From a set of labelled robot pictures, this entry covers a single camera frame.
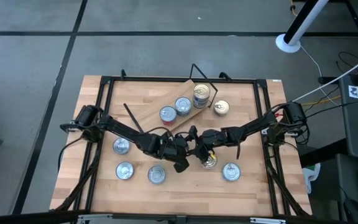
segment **yellow cable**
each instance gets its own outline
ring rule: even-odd
[[[335,96],[335,97],[333,97],[333,98],[331,98],[331,99],[332,99],[332,100],[335,100],[335,99],[338,99],[338,98],[340,98],[340,97],[341,97],[341,96]],[[302,103],[301,105],[302,105],[302,106],[307,106],[307,105],[325,103],[325,102],[328,102],[328,101],[330,101],[330,100],[322,100],[322,101],[320,101],[320,102],[312,102],[312,103]]]
[[[294,14],[294,16],[297,16],[298,14],[295,12],[295,10],[292,9],[292,14]]]

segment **gray floor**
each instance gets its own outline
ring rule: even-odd
[[[354,2],[358,12],[358,1]],[[80,0],[0,0],[0,30],[71,31]],[[296,4],[299,10],[302,4]],[[287,0],[89,1],[80,31],[181,30],[285,32],[293,20]],[[357,31],[345,5],[328,4],[310,31]],[[48,210],[58,152],[67,135],[83,75],[187,76],[196,63],[209,77],[282,79],[288,100],[318,86],[318,70],[302,51],[279,51],[274,37],[77,37],[53,111],[24,212]],[[337,53],[358,55],[358,38],[302,38],[323,75],[338,76]],[[27,164],[68,37],[0,37],[0,215],[8,214]],[[317,93],[303,99],[316,101]],[[316,106],[317,111],[330,104]],[[344,137],[340,110],[309,121],[309,145]]]

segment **gold can lid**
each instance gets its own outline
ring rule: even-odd
[[[229,112],[230,106],[229,103],[227,103],[226,101],[218,100],[215,103],[214,109],[219,114],[227,114]]]
[[[208,86],[206,85],[196,85],[196,87],[194,87],[194,95],[197,98],[200,99],[205,99],[205,98],[209,98],[209,94],[211,93],[211,90],[209,90]]]

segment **metal can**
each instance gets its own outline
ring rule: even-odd
[[[208,103],[211,90],[206,85],[196,85],[193,90],[193,104],[197,108],[204,108]]]
[[[129,151],[129,141],[124,138],[117,138],[112,145],[114,152],[120,155],[127,154]]]
[[[175,102],[175,109],[177,111],[177,115],[187,116],[190,114],[191,101],[186,97],[178,98]]]
[[[240,178],[240,167],[230,162],[223,167],[223,178],[228,181],[235,181]]]
[[[164,125],[171,126],[177,120],[177,111],[171,106],[164,106],[160,110],[160,118]]]
[[[215,154],[212,151],[210,151],[208,160],[206,162],[202,162],[201,164],[203,165],[203,167],[210,169],[216,165],[217,161],[218,161],[218,158],[216,158]]]
[[[129,162],[122,162],[118,164],[116,169],[116,175],[121,180],[130,179],[134,175],[134,172],[134,166],[132,166]]]
[[[153,184],[161,184],[165,180],[165,170],[162,166],[153,166],[149,169],[149,181]]]
[[[218,115],[218,116],[224,116],[226,115],[230,110],[230,106],[229,103],[224,101],[224,100],[218,100],[215,103],[214,106],[214,112]]]

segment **wooden board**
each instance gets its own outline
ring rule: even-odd
[[[75,115],[82,105],[92,104],[98,92],[96,76],[85,76]],[[134,126],[123,107],[123,103],[147,103],[170,91],[181,83],[167,82],[114,82],[110,115],[118,121]],[[216,116],[212,109],[206,109],[192,119],[177,127],[174,133],[187,131],[196,125],[201,134],[206,129],[219,129],[226,126],[239,126],[257,118],[253,86],[249,84],[217,83],[216,100],[226,100],[231,110],[225,117]],[[133,89],[133,95],[124,90]],[[272,105],[285,101],[281,82],[268,81],[269,96]],[[68,142],[80,134],[72,133]],[[154,213],[186,215],[230,215],[230,216],[272,216],[269,188],[264,164],[260,134],[256,133],[241,144],[240,158],[236,160],[235,147],[217,148],[218,164],[214,169],[205,169],[199,160],[188,157],[190,167],[181,174],[173,169],[173,164],[145,156],[132,144],[128,154],[118,156],[112,150],[112,143],[117,138],[106,133],[98,178],[95,185],[93,212],[113,213]],[[85,143],[79,142],[66,149],[58,175],[51,208],[59,206],[78,181],[81,170]],[[300,205],[311,213],[308,195],[301,171],[298,152],[289,145],[280,147],[285,181],[288,189]],[[115,169],[118,163],[129,161],[135,167],[132,179],[117,179]],[[227,162],[235,162],[242,174],[236,182],[226,182],[221,169]],[[167,171],[167,178],[162,185],[151,184],[147,178],[150,167],[161,164]],[[279,189],[276,189],[279,210],[282,203]],[[81,201],[84,207],[85,193]]]
[[[132,111],[132,114],[134,115],[141,128],[144,131],[148,131],[155,127],[164,126],[160,119],[161,108],[163,108],[164,106],[175,107],[175,102],[179,97],[187,97],[191,101],[193,101],[193,90],[195,86],[196,85],[193,83],[193,81],[188,80],[178,86],[171,86],[171,91],[165,93],[162,96],[160,96],[161,93],[159,88],[142,87],[145,92],[147,91],[146,96],[158,97],[153,101],[150,101],[150,99],[144,99],[144,101],[140,103],[128,101],[126,104],[128,108]],[[132,88],[125,89],[124,91],[126,95],[130,95],[133,93]],[[190,114],[188,116],[177,116],[177,120],[173,125],[164,127],[172,131],[184,122],[194,117],[194,115],[203,111],[205,108],[206,107],[199,109],[192,105]],[[161,129],[154,131],[155,134],[163,134],[164,132],[165,130]]]

